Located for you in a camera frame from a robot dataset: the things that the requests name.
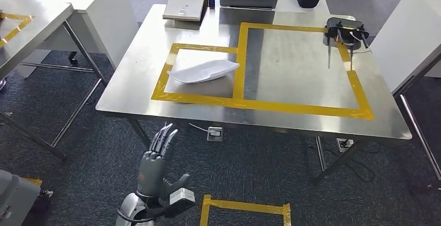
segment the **metal table leg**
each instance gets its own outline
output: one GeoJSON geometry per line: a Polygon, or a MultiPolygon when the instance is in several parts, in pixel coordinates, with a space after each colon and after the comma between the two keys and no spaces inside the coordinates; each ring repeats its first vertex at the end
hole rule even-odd
{"type": "Polygon", "coordinates": [[[61,160],[65,160],[66,159],[66,155],[64,155],[64,153],[62,153],[60,150],[52,147],[49,143],[47,143],[46,141],[44,141],[42,138],[40,138],[39,136],[33,134],[31,131],[29,131],[27,128],[25,128],[24,126],[20,125],[19,123],[17,123],[16,121],[14,121],[12,118],[10,118],[6,113],[4,112],[0,112],[0,117],[1,119],[3,119],[4,121],[6,121],[6,123],[9,126],[12,126],[14,129],[16,129],[17,131],[19,131],[21,134],[23,134],[24,136],[26,136],[28,139],[34,141],[35,143],[37,143],[38,145],[44,147],[45,149],[47,149],[48,151],[50,151],[53,155],[57,156],[59,159],[61,160]]]}
{"type": "Polygon", "coordinates": [[[326,170],[325,155],[323,154],[323,147],[321,146],[321,140],[319,136],[316,136],[317,153],[320,161],[321,171],[326,170]]]}
{"type": "Polygon", "coordinates": [[[136,119],[131,119],[131,118],[128,118],[127,120],[132,125],[133,129],[135,129],[135,132],[140,137],[142,143],[146,146],[147,149],[149,149],[149,147],[151,145],[151,141],[150,141],[149,137],[147,136],[146,132],[141,127],[141,124],[139,123],[139,121],[136,119]]]}
{"type": "Polygon", "coordinates": [[[107,86],[106,78],[102,75],[101,71],[98,69],[98,66],[96,65],[95,61],[93,61],[92,57],[90,57],[89,53],[84,48],[83,44],[80,42],[80,39],[78,39],[78,36],[70,26],[70,24],[67,21],[63,22],[63,26],[72,38],[73,42],[76,44],[80,52],[84,55],[84,58],[86,58],[87,62],[89,62],[90,66],[94,70],[95,74],[97,75],[98,79],[102,79],[102,83],[104,86],[107,86]]]}
{"type": "Polygon", "coordinates": [[[66,122],[66,124],[63,126],[63,128],[61,129],[60,133],[57,135],[57,137],[55,138],[55,140],[52,142],[52,146],[53,147],[57,147],[58,143],[60,142],[61,138],[64,136],[64,134],[66,133],[66,131],[68,130],[68,128],[70,127],[70,125],[72,125],[72,122],[76,119],[76,117],[80,114],[81,109],[84,107],[84,105],[87,103],[87,101],[89,100],[89,98],[92,96],[92,94],[94,93],[95,89],[98,87],[98,85],[101,83],[101,79],[99,79],[94,85],[93,87],[89,90],[89,92],[87,93],[86,97],[84,97],[84,99],[81,101],[80,105],[75,109],[75,111],[73,112],[73,114],[70,116],[69,120],[66,122]]]}
{"type": "MultiPolygon", "coordinates": [[[[78,47],[79,51],[83,54],[84,58],[86,58],[86,60],[89,62],[90,66],[92,67],[92,69],[85,69],[85,68],[74,68],[74,67],[66,67],[66,66],[58,66],[58,65],[50,65],[50,64],[42,64],[42,63],[23,63],[23,65],[34,65],[34,67],[44,67],[44,68],[51,68],[51,69],[60,69],[60,70],[69,70],[69,71],[77,71],[77,72],[88,72],[88,73],[95,73],[98,77],[98,81],[93,85],[93,87],[89,90],[89,92],[87,93],[86,97],[83,99],[83,101],[81,102],[81,104],[76,108],[76,110],[74,111],[74,113],[71,115],[71,117],[69,118],[69,120],[66,122],[66,124],[63,126],[63,128],[61,129],[60,133],[58,134],[58,136],[55,138],[55,140],[52,142],[52,144],[47,143],[46,141],[44,141],[43,139],[41,139],[40,137],[38,137],[37,135],[33,134],[32,132],[30,132],[28,129],[26,129],[24,126],[20,125],[19,123],[17,123],[16,121],[14,121],[13,119],[9,118],[7,116],[6,113],[4,112],[0,112],[0,121],[5,121],[6,124],[12,126],[13,128],[15,128],[17,131],[19,131],[21,134],[25,135],[26,137],[28,137],[29,139],[31,139],[32,141],[34,141],[35,143],[37,143],[38,145],[46,148],[48,151],[50,151],[51,153],[53,153],[54,155],[56,155],[58,158],[64,160],[66,159],[66,156],[59,150],[57,150],[55,147],[58,145],[58,143],[60,142],[61,138],[64,136],[64,134],[66,133],[66,131],[69,129],[69,127],[72,125],[73,121],[75,120],[75,118],[79,115],[81,109],[83,108],[83,106],[85,105],[85,103],[87,102],[87,100],[91,97],[91,95],[93,94],[93,92],[96,90],[96,88],[98,87],[98,85],[100,83],[102,83],[104,86],[107,86],[107,81],[104,78],[103,74],[101,73],[101,71],[98,69],[98,66],[96,65],[96,63],[93,61],[93,59],[90,57],[89,53],[86,51],[86,49],[84,48],[83,44],[81,43],[80,39],[78,38],[78,36],[76,35],[76,33],[74,32],[74,30],[72,29],[72,27],[70,26],[70,24],[68,23],[68,21],[64,21],[63,22],[63,26],[66,29],[67,33],[71,36],[72,40],[75,42],[76,46],[78,47]]],[[[69,60],[72,59],[72,57],[74,56],[74,53],[71,53],[69,55],[69,60]]],[[[147,136],[145,135],[145,132],[142,131],[141,127],[139,126],[139,123],[137,123],[137,127],[135,127],[135,130],[137,131],[137,133],[141,136],[145,136],[142,137],[141,139],[143,140],[144,143],[147,143],[146,140],[148,140],[147,136]]]]}
{"type": "Polygon", "coordinates": [[[320,175],[314,180],[314,183],[318,183],[326,176],[329,176],[332,173],[334,173],[341,165],[343,165],[344,163],[349,161],[352,158],[352,156],[354,156],[357,152],[364,149],[368,144],[369,143],[365,142],[365,141],[354,142],[354,144],[349,149],[347,149],[344,153],[342,153],[342,155],[340,155],[340,157],[337,158],[334,161],[334,163],[332,163],[330,166],[328,166],[324,171],[322,171],[320,173],[320,175]]]}
{"type": "Polygon", "coordinates": [[[404,107],[406,109],[407,114],[410,117],[410,121],[412,122],[412,125],[417,132],[418,138],[421,141],[421,144],[423,145],[423,148],[426,152],[427,157],[429,158],[430,164],[432,165],[433,170],[435,171],[436,177],[438,180],[441,180],[441,171],[439,170],[438,162],[436,161],[435,157],[433,156],[432,151],[430,150],[429,144],[426,141],[426,138],[424,137],[420,126],[418,125],[417,119],[415,118],[415,115],[412,112],[412,109],[410,109],[410,105],[407,102],[407,99],[404,95],[400,95],[401,101],[404,104],[404,107]]]}

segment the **yellow sticker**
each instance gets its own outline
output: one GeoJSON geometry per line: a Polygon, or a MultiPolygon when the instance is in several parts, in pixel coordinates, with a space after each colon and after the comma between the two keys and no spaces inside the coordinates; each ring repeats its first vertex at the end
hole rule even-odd
{"type": "Polygon", "coordinates": [[[252,211],[267,214],[283,215],[283,226],[291,226],[291,208],[290,204],[284,204],[283,206],[264,205],[264,204],[252,204],[244,202],[233,202],[225,200],[214,200],[211,195],[205,195],[202,204],[201,222],[200,226],[208,225],[208,214],[210,212],[210,206],[222,208],[222,209],[235,209],[252,211]]]}

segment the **white desk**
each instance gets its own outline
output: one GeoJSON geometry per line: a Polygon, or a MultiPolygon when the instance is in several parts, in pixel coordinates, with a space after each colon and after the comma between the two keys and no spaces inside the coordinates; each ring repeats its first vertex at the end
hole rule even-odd
{"type": "MultiPolygon", "coordinates": [[[[427,65],[441,45],[439,0],[401,0],[371,45],[372,53],[391,91],[427,65]]],[[[427,76],[441,77],[441,63],[427,76]]]]}
{"type": "MultiPolygon", "coordinates": [[[[59,0],[71,3],[75,9],[68,19],[88,52],[106,54],[116,69],[138,30],[129,0],[59,0]]],[[[63,27],[53,33],[25,61],[41,62],[48,50],[78,51],[63,27]]],[[[31,67],[21,70],[27,77],[31,67]]]]}
{"type": "MultiPolygon", "coordinates": [[[[215,0],[216,6],[220,6],[219,0],[215,0]]],[[[315,8],[305,9],[300,7],[297,0],[277,0],[276,11],[315,13],[318,15],[329,15],[328,4],[326,0],[320,0],[315,8]]]]}

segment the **power outlet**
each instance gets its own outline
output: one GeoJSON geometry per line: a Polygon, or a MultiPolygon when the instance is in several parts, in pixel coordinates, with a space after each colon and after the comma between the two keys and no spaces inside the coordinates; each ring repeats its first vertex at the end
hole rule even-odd
{"type": "Polygon", "coordinates": [[[207,132],[207,141],[222,142],[224,139],[224,130],[222,127],[209,127],[207,132]]]}
{"type": "Polygon", "coordinates": [[[354,144],[352,139],[337,139],[337,145],[340,152],[345,152],[354,144]]]}

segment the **white table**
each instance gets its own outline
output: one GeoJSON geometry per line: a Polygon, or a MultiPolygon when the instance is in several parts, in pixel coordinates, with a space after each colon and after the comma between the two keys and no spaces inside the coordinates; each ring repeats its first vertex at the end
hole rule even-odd
{"type": "MultiPolygon", "coordinates": [[[[219,0],[215,0],[216,6],[219,7],[219,0]]],[[[276,11],[298,12],[298,13],[315,13],[318,15],[329,15],[328,4],[326,0],[320,0],[315,8],[305,9],[300,7],[297,0],[277,0],[276,11]]]]}
{"type": "Polygon", "coordinates": [[[439,0],[401,0],[371,50],[395,97],[400,97],[438,180],[441,169],[430,150],[406,91],[424,75],[441,77],[441,3],[439,0]]]}
{"type": "MultiPolygon", "coordinates": [[[[68,19],[88,52],[106,54],[116,69],[138,30],[129,0],[59,0],[71,3],[75,9],[68,19]]],[[[55,31],[26,62],[41,62],[49,50],[78,51],[63,27],[55,31]]],[[[32,67],[21,69],[25,77],[32,67]]]]}

